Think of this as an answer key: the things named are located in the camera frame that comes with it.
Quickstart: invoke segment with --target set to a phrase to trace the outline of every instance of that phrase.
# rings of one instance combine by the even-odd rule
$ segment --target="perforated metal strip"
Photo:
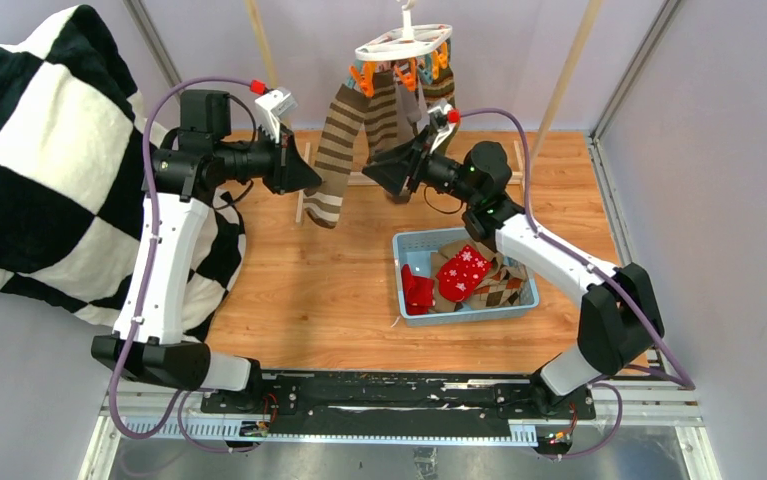
[[[127,427],[136,432],[146,432],[156,426],[157,417],[129,417]],[[423,436],[382,436],[382,435],[297,435],[270,434],[266,437],[245,437],[239,434],[242,420],[222,418],[189,418],[186,432],[195,440],[237,440],[257,442],[292,443],[366,443],[398,445],[475,445],[502,447],[535,447],[536,427],[532,425],[510,425],[509,437],[423,437]],[[180,427],[169,421],[155,438],[182,439]]]

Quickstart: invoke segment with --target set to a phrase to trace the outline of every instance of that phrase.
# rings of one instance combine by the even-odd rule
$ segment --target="wooden tabletop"
[[[319,132],[299,132],[316,150]],[[515,170],[514,133],[460,132],[448,153],[462,160],[479,140],[501,142]],[[365,163],[364,139],[356,163]],[[228,185],[235,194],[241,187]],[[584,138],[548,136],[534,168],[533,210],[547,228],[602,259],[617,256]],[[519,186],[509,187],[520,199]],[[429,193],[441,209],[458,201]],[[207,342],[269,368],[531,372],[577,337],[577,308],[537,278],[539,306],[517,319],[407,327],[398,317],[392,237],[462,226],[414,195],[393,205],[380,187],[349,187],[334,230],[295,224],[297,194],[257,185],[238,206],[247,230],[242,272],[219,309]]]

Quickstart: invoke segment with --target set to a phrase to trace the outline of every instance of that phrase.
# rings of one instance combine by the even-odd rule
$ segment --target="robotic arm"
[[[618,373],[653,344],[639,319],[596,272],[610,272],[662,337],[650,278],[639,265],[618,268],[583,252],[529,217],[506,193],[512,170],[499,143],[476,144],[462,164],[435,153],[453,131],[458,113],[444,101],[428,113],[430,124],[413,141],[372,156],[363,173],[395,195],[404,189],[414,193],[424,183],[461,200],[466,205],[463,222],[475,241],[530,266],[580,308],[577,342],[532,377],[529,400],[550,414],[572,392],[601,375]]]
[[[195,241],[210,213],[215,189],[228,180],[241,183],[262,178],[276,194],[316,187],[321,178],[301,158],[294,135],[280,118],[297,104],[284,89],[256,100],[260,129],[252,142],[224,142],[231,132],[227,92],[186,90],[180,98],[178,148],[152,155],[157,198],[146,196],[144,209],[159,202],[162,221],[154,268],[133,347],[123,377],[153,385],[193,391],[201,388],[234,392],[238,404],[254,406],[261,397],[259,362],[211,352],[206,344],[183,341],[183,299]],[[124,338],[130,333],[135,303],[149,256],[150,216],[127,300],[112,335],[92,342],[92,356],[114,369]]]

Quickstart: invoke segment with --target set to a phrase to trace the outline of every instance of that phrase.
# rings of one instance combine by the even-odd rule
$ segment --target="red cap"
[[[251,92],[257,95],[264,95],[266,91],[268,91],[268,87],[266,87],[264,83],[260,82],[259,80],[254,80],[251,82]]]
[[[448,121],[451,123],[460,123],[460,111],[455,108],[448,112]]]

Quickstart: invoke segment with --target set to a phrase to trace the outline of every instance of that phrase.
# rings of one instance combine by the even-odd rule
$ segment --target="laundry basket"
[[[410,327],[443,325],[446,323],[478,322],[500,318],[518,318],[539,305],[539,294],[533,273],[527,269],[527,281],[521,286],[521,305],[515,307],[487,308],[472,310],[468,305],[451,313],[430,313],[426,315],[408,315],[404,301],[404,286],[401,281],[401,265],[407,264],[416,276],[430,277],[430,254],[451,242],[468,239],[464,228],[446,228],[421,232],[405,232],[395,235],[392,248],[395,252],[395,278],[398,285],[398,305],[401,316]],[[505,257],[507,265],[520,265],[517,261]]]

